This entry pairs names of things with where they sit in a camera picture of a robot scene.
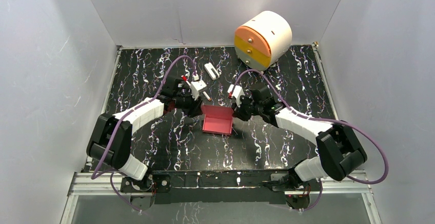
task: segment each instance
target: white cylindrical container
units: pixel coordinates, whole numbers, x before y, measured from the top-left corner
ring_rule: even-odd
[[[263,11],[236,29],[234,46],[241,61],[263,71],[289,49],[291,39],[287,21],[272,11]]]

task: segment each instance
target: black marble surface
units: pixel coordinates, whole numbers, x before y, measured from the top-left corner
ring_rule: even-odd
[[[187,54],[208,85],[212,98],[205,104],[231,106],[227,90],[247,69],[233,47],[124,49],[107,102],[106,112],[124,111],[151,96],[172,61]],[[221,73],[212,80],[204,69],[211,62]],[[171,74],[192,72],[191,63],[179,61]],[[301,112],[333,118],[332,107],[311,45],[292,46],[265,75],[279,93]],[[244,89],[261,78],[246,74]],[[231,136],[202,133],[204,117],[189,118],[175,110],[139,129],[132,139],[131,153],[152,170],[249,170],[282,169],[315,156],[315,147],[302,137],[264,123],[260,117],[248,122],[234,119]]]

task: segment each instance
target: gray floor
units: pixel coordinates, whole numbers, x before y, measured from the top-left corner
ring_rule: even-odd
[[[146,209],[149,199],[133,203]],[[265,202],[173,203],[153,205],[141,215],[117,196],[80,196],[74,224],[85,223],[370,223],[361,194],[324,194],[304,213]]]

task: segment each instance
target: gray wall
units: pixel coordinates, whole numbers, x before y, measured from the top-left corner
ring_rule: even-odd
[[[0,0],[0,222],[58,223],[116,46],[90,0]]]
[[[320,41],[339,117],[372,134],[390,162],[373,186],[384,223],[433,223],[435,0],[341,0]],[[383,164],[364,141],[371,179]]]
[[[222,46],[264,10],[284,17],[294,44],[320,40],[340,0],[92,0],[117,45]]]

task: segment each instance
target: red box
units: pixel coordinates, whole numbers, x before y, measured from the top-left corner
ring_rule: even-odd
[[[232,114],[234,113],[231,107],[202,105],[201,110],[205,115],[204,133],[231,135]]]

